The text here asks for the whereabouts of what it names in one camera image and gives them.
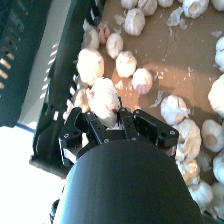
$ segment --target garlic clove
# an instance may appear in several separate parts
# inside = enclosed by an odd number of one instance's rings
[[[224,131],[215,121],[206,120],[202,124],[201,136],[204,146],[212,152],[219,152],[224,148]]]
[[[163,8],[167,8],[173,4],[173,0],[158,0],[158,4]]]
[[[100,23],[98,25],[98,30],[99,30],[99,40],[101,44],[106,44],[107,39],[110,36],[110,30],[109,27],[104,24],[104,23]]]
[[[82,48],[91,48],[98,50],[100,45],[99,35],[95,28],[91,28],[83,35]]]
[[[157,0],[139,0],[138,8],[142,10],[145,16],[151,16],[157,9]]]
[[[180,123],[184,117],[188,118],[189,110],[181,97],[170,95],[161,103],[161,115],[169,125]]]
[[[201,146],[200,129],[198,126],[194,121],[185,119],[173,127],[179,131],[175,159],[177,161],[195,159],[199,154]]]
[[[91,90],[87,90],[90,109],[100,122],[108,128],[113,128],[117,122],[117,111],[120,101],[113,82],[107,78],[97,79]]]
[[[187,186],[199,183],[200,168],[196,160],[176,161],[176,164]]]
[[[133,75],[132,85],[140,95],[147,94],[152,88],[153,76],[147,69],[138,68]]]
[[[215,178],[224,184],[224,149],[213,160],[213,173]]]
[[[120,77],[128,78],[135,72],[137,60],[130,51],[122,51],[116,59],[116,69]]]
[[[217,11],[224,11],[224,0],[211,0],[211,2]]]
[[[184,0],[183,10],[186,17],[199,17],[208,8],[209,0]]]
[[[138,0],[121,0],[121,6],[125,9],[133,9],[138,3]]]
[[[198,185],[188,187],[193,200],[198,204],[202,212],[206,211],[212,204],[213,191],[205,181],[200,181]]]
[[[119,53],[123,50],[123,39],[120,34],[118,33],[112,33],[106,44],[107,53],[110,55],[112,59],[117,58]]]
[[[79,52],[77,70],[82,82],[92,86],[104,74],[104,60],[97,50],[85,48]]]
[[[125,32],[131,36],[139,36],[145,26],[145,16],[140,9],[132,9],[125,19]]]
[[[208,94],[208,99],[212,109],[224,118],[224,74],[216,80]]]
[[[86,113],[89,109],[89,100],[86,94],[86,89],[79,89],[75,92],[75,95],[72,97],[73,108],[80,107],[82,113]]]

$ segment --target garlic bulb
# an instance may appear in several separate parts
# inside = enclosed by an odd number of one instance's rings
[[[196,157],[196,161],[203,172],[207,172],[212,169],[210,166],[211,157],[206,154],[204,151],[200,151],[198,156]]]
[[[138,0],[121,0],[121,6],[125,9],[133,9],[138,3]]]
[[[186,17],[199,17],[208,8],[209,0],[184,0],[183,10]]]
[[[213,160],[213,173],[215,178],[224,184],[224,149]]]
[[[176,161],[176,164],[187,186],[199,183],[200,168],[196,160]]]
[[[117,111],[120,109],[118,93],[110,79],[97,79],[91,90],[87,91],[90,109],[108,128],[117,122]]]
[[[211,2],[217,11],[224,11],[224,0],[211,0]]]
[[[139,36],[145,26],[145,16],[140,9],[132,9],[125,19],[125,32],[131,36]]]
[[[179,140],[177,144],[177,161],[189,161],[198,156],[201,146],[200,129],[190,119],[185,119],[180,124],[173,126],[179,131]]]
[[[224,74],[213,83],[208,99],[212,109],[224,118]]]
[[[206,120],[201,129],[203,144],[212,152],[219,152],[224,148],[224,130],[213,120]]]
[[[224,220],[224,184],[215,182],[212,185],[213,201],[212,209],[216,216]]]
[[[73,108],[80,107],[82,113],[86,113],[89,107],[89,100],[86,94],[86,89],[79,89],[75,92],[75,95],[72,97]]]
[[[211,206],[213,200],[213,191],[205,181],[200,181],[198,185],[188,187],[193,200],[198,204],[202,212],[206,211]]]
[[[82,48],[90,48],[98,50],[100,45],[99,34],[95,28],[91,28],[89,31],[86,31],[83,35]]]
[[[173,0],[158,0],[158,4],[163,8],[167,8],[173,4]]]
[[[181,97],[170,95],[161,103],[161,115],[169,125],[180,123],[185,117],[188,118],[189,110]]]
[[[97,78],[104,74],[104,60],[101,54],[93,49],[83,49],[79,52],[77,70],[84,83],[92,86]]]
[[[121,35],[118,33],[112,33],[107,40],[107,53],[110,55],[111,58],[115,59],[123,50],[123,45],[124,42]]]
[[[116,59],[116,69],[120,77],[128,78],[133,75],[137,60],[130,51],[122,51]]]
[[[132,85],[134,89],[140,94],[147,94],[152,88],[153,76],[145,68],[138,68],[133,75]]]
[[[110,36],[110,30],[109,27],[104,24],[104,23],[100,23],[98,25],[98,30],[99,30],[99,40],[101,44],[106,44],[107,39]]]
[[[139,0],[138,8],[142,10],[145,16],[151,16],[157,9],[157,0]]]
[[[216,51],[215,63],[221,72],[224,72],[224,51]]]

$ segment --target screw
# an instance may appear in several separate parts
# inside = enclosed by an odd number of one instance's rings
[[[104,139],[104,143],[108,143],[110,141],[110,139]]]

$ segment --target brown surface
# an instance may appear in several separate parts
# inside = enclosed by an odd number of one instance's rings
[[[122,29],[124,50],[133,53],[138,61],[138,68],[147,68],[153,75],[156,72],[159,76],[161,76],[160,72],[164,73],[163,79],[157,79],[150,92],[144,96],[129,90],[128,83],[131,78],[123,79],[124,89],[118,90],[123,106],[130,107],[133,111],[139,105],[142,110],[164,121],[160,115],[160,106],[149,109],[157,98],[158,90],[164,90],[163,98],[175,94],[184,99],[188,108],[191,110],[194,108],[194,115],[190,118],[201,128],[206,119],[218,120],[207,96],[212,83],[222,74],[213,67],[218,38],[213,37],[211,32],[222,31],[224,34],[224,13],[215,11],[212,5],[209,5],[206,13],[200,18],[189,19],[182,14],[181,18],[186,19],[188,25],[187,29],[182,30],[179,26],[172,27],[172,36],[170,36],[166,21],[172,11],[180,5],[175,2],[170,8],[158,7],[153,16],[146,17],[146,25],[139,37],[127,35],[123,25],[116,24],[114,15],[124,16],[120,1],[106,1],[102,21],[109,22],[111,32],[114,32],[113,28]],[[107,55],[105,46],[100,47],[100,52],[105,60],[105,77],[117,84],[121,78],[116,72],[115,60]],[[190,77],[188,67],[193,69]],[[204,150],[212,158],[215,156],[209,150]],[[214,182],[212,171],[202,172],[201,178],[210,184]]]

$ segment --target black plastic crate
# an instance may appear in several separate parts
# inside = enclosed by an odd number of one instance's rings
[[[0,1],[0,127],[19,119],[50,2]]]

